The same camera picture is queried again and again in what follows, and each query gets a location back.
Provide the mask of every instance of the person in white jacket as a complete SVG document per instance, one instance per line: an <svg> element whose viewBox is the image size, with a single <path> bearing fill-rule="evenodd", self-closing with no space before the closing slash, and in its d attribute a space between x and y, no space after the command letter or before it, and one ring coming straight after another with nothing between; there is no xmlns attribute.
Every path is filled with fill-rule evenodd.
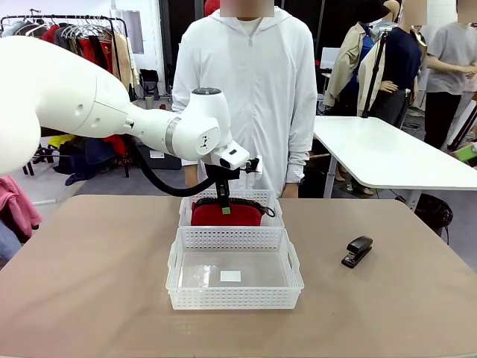
<svg viewBox="0 0 477 358"><path fill-rule="evenodd" d="M221 17L217 10L192 23L180 44L173 111L184 110L198 87L225 94L234 140L251 157L263 156L260 179L242 173L230 188L270 189L277 197L297 198L318 96L308 27L278 7L274 17ZM188 187L205 178L202 163L184 165Z"/></svg>

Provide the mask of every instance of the black hat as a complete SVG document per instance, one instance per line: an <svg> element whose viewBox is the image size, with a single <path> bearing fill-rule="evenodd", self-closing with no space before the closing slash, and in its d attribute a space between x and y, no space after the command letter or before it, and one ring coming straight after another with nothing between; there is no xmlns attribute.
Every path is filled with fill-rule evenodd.
<svg viewBox="0 0 477 358"><path fill-rule="evenodd" d="M382 4L381 0L360 0L357 1L358 21L363 23L373 22L382 19L389 14L389 9Z"/></svg>

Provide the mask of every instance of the green object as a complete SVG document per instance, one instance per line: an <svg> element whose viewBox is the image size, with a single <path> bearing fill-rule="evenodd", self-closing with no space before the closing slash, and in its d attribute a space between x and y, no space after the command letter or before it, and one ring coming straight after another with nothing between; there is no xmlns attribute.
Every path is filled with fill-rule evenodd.
<svg viewBox="0 0 477 358"><path fill-rule="evenodd" d="M468 145L467 147L456 151L455 156L461 162L467 162L468 160L477 157L477 144Z"/></svg>

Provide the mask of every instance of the white robotic arm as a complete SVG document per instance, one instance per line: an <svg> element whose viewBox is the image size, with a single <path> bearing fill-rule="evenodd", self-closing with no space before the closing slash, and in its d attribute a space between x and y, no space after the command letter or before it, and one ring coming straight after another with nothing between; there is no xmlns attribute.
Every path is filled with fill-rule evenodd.
<svg viewBox="0 0 477 358"><path fill-rule="evenodd" d="M0 176L31 159L40 126L92 138L130 134L158 151L230 170L250 159L233 141L218 89L195 90L181 114L143 110L121 81L58 46L6 37L0 54Z"/></svg>

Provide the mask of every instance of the white plastic basket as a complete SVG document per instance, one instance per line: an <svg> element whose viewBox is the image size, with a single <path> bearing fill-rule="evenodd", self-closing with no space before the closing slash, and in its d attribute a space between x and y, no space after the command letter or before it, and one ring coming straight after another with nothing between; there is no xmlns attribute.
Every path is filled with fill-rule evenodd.
<svg viewBox="0 0 477 358"><path fill-rule="evenodd" d="M175 310L291 310L303 289L285 229L180 227L165 285Z"/></svg>
<svg viewBox="0 0 477 358"><path fill-rule="evenodd" d="M282 219L282 208L271 190L230 190L231 198L249 199L259 202L264 207L270 207L275 212L275 217L271 218L267 214L262 217L262 226L265 227L285 227ZM179 227L191 226L192 203L202 198L217 198L214 189L204 190L200 194L190 198L183 198L180 202Z"/></svg>

